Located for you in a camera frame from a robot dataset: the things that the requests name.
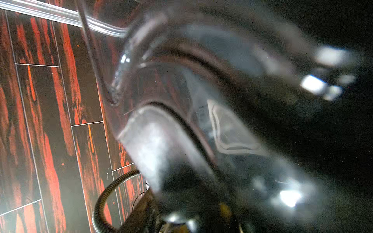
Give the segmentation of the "black white astronaut suitcase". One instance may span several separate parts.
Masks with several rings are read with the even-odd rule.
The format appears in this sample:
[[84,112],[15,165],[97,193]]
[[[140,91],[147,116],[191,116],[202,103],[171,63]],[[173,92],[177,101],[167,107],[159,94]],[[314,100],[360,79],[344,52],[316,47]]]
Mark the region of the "black white astronaut suitcase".
[[112,136],[172,232],[373,230],[372,1],[76,1]]

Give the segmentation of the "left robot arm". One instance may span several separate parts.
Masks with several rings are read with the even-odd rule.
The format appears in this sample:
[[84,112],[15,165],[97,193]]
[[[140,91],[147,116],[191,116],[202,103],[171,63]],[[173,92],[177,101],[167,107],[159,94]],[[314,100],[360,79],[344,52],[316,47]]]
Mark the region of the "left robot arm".
[[148,189],[118,233],[170,233],[174,224],[165,220],[162,203]]

